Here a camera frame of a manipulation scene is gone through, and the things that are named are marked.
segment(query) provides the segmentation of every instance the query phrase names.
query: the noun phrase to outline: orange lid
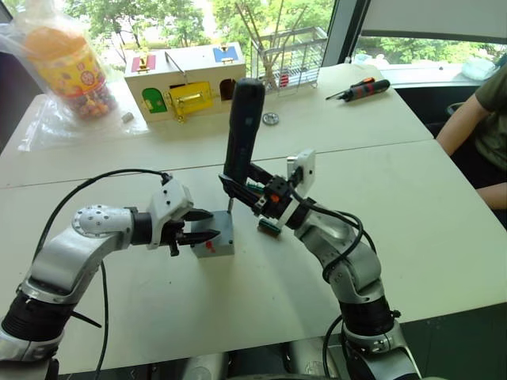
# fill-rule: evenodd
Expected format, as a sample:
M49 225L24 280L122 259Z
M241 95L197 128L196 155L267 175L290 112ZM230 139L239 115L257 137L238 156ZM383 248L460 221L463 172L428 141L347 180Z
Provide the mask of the orange lid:
M79 32L42 26L31 31L25 40L29 58L52 60L70 55L86 45Z

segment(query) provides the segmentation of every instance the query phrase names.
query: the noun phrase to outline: green door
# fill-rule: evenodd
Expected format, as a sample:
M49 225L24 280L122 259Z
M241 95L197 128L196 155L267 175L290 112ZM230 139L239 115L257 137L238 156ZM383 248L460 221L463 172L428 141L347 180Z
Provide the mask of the green door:
M143 99L150 113L167 112L166 103L157 89L144 89Z

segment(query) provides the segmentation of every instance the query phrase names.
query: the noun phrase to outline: green shirt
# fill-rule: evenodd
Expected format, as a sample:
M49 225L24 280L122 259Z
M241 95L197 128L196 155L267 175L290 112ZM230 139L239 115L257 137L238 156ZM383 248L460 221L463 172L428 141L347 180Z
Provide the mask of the green shirt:
M507 171L507 64L479 87L475 96L492 112L477 126L475 146L489 162Z

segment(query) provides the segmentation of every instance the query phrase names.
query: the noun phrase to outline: metal rack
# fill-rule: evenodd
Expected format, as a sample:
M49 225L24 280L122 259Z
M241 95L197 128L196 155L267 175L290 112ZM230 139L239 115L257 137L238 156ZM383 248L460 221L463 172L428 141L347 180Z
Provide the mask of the metal rack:
M315 85L326 50L327 35L319 27L300 28L252 39L250 74L267 91L297 90ZM261 46L272 46L263 49Z

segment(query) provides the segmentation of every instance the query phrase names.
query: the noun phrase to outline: metal washer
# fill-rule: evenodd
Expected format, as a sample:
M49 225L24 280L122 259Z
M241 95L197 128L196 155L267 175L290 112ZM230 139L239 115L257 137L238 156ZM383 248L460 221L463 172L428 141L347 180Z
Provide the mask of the metal washer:
M266 125L277 125L280 117L275 112L267 112L262 115L262 123Z

